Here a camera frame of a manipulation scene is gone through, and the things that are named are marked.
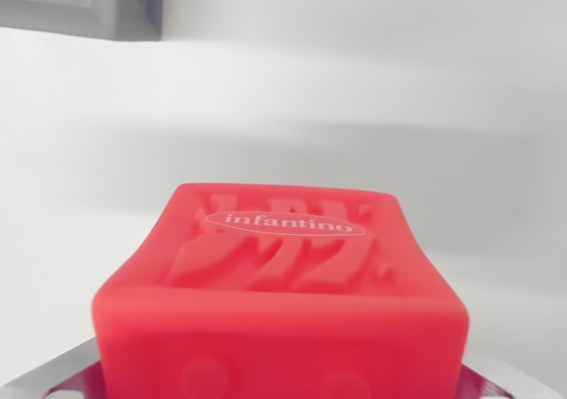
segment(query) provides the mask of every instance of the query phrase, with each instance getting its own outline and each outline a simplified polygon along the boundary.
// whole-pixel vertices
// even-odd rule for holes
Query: oval logo emblem
[[[304,237],[336,237],[364,235],[366,231],[354,223],[324,215],[300,213],[227,211],[208,215],[209,223],[242,231],[272,235],[299,235]]]

